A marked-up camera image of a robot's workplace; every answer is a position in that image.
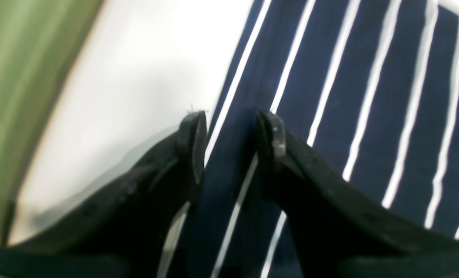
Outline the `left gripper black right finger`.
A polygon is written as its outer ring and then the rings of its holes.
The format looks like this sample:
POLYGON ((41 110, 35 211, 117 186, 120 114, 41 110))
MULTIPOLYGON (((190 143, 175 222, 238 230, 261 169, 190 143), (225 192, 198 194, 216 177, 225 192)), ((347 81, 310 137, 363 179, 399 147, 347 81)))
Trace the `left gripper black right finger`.
POLYGON ((459 241, 430 232, 343 180, 271 112, 256 113, 264 199, 287 216, 307 278, 459 278, 459 241))

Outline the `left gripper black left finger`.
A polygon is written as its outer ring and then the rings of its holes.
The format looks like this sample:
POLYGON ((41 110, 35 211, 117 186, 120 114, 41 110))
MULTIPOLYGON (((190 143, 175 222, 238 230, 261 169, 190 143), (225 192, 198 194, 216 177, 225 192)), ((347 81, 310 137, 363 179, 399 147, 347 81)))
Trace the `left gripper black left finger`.
POLYGON ((206 138, 205 112, 189 113, 56 224, 0 247, 0 278, 154 278, 173 218, 202 195, 206 138))

